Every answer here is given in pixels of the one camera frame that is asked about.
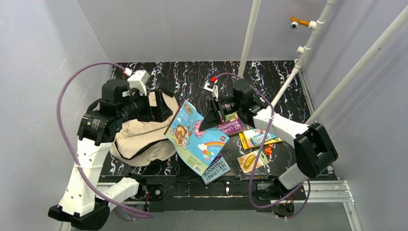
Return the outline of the beige canvas student bag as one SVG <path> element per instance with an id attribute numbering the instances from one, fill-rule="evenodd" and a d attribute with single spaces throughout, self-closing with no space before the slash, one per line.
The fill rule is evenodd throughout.
<path id="1" fill-rule="evenodd" d="M 176 149 L 165 136 L 171 115 L 164 122 L 140 122 L 136 119 L 123 123 L 110 148 L 110 155 L 132 167 L 159 164 L 171 158 Z"/>

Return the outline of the light blue cartoon notebook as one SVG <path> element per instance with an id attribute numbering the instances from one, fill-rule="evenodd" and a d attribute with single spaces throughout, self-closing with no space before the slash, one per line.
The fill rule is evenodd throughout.
<path id="1" fill-rule="evenodd" d="M 199 176 L 204 174 L 230 139 L 216 127 L 200 131 L 203 121 L 204 117 L 195 107 L 182 100 L 164 132 L 178 156 Z"/>

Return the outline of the blue 143-storey treehouse book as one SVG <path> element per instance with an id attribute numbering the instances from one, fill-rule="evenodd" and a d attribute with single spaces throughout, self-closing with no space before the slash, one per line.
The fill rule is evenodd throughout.
<path id="1" fill-rule="evenodd" d="M 230 170 L 231 168 L 226 162 L 225 158 L 221 154 L 218 154 L 210 166 L 204 171 L 201 178 L 204 184 L 208 185 L 209 183 L 229 173 Z"/>

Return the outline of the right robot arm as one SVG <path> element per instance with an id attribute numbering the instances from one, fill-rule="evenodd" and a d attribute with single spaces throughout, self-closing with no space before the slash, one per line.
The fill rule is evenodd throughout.
<path id="1" fill-rule="evenodd" d="M 220 99 L 215 81 L 205 83 L 204 90 L 212 93 L 207 99 L 207 112 L 199 130 L 221 125 L 226 115 L 236 112 L 239 119 L 260 130 L 283 139 L 295 150 L 296 163 L 281 174 L 275 186 L 281 191 L 293 189 L 306 179 L 316 178 L 338 159 L 338 153 L 325 129 L 319 123 L 298 123 L 274 112 L 255 99 L 256 90 L 244 79 L 232 85 L 232 97 Z"/>

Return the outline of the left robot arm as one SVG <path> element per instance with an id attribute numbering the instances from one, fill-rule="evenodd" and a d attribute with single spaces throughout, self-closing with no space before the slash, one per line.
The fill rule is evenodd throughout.
<path id="1" fill-rule="evenodd" d="M 155 89 L 153 94 L 155 105 L 130 80 L 111 79 L 103 84 L 101 98 L 88 107 L 81 119 L 77 148 L 68 145 L 75 163 L 62 199 L 49 209 L 50 218 L 69 222 L 79 230 L 98 231 L 117 206 L 136 217 L 149 217 L 147 212 L 123 204 L 142 189 L 144 177 L 128 174 L 103 192 L 96 186 L 105 157 L 124 122 L 164 122 L 172 116 L 165 98 L 173 98 L 174 94 L 165 89 Z"/>

